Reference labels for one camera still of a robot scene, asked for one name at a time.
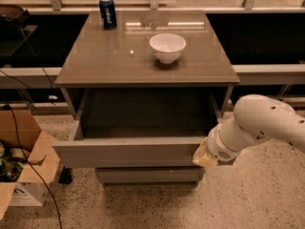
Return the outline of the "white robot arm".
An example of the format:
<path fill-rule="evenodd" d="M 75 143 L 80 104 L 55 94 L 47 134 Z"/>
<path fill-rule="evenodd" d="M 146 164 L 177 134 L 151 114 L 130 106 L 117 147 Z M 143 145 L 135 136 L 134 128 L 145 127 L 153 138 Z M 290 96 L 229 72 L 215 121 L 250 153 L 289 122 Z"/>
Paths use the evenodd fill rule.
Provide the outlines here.
<path fill-rule="evenodd" d="M 201 167 L 228 163 L 244 149 L 270 138 L 305 152 L 305 118 L 279 100 L 245 95 L 235 103 L 234 115 L 210 130 L 193 154 L 193 163 Z"/>

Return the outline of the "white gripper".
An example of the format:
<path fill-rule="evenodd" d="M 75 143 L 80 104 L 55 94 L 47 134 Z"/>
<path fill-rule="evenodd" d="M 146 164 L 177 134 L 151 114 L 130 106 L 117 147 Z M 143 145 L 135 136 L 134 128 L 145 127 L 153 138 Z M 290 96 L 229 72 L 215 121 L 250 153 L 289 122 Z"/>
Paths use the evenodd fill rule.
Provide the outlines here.
<path fill-rule="evenodd" d="M 214 167 L 219 162 L 229 163 L 237 158 L 239 152 L 230 150 L 220 138 L 221 125 L 210 130 L 193 154 L 193 163 L 200 167 Z"/>

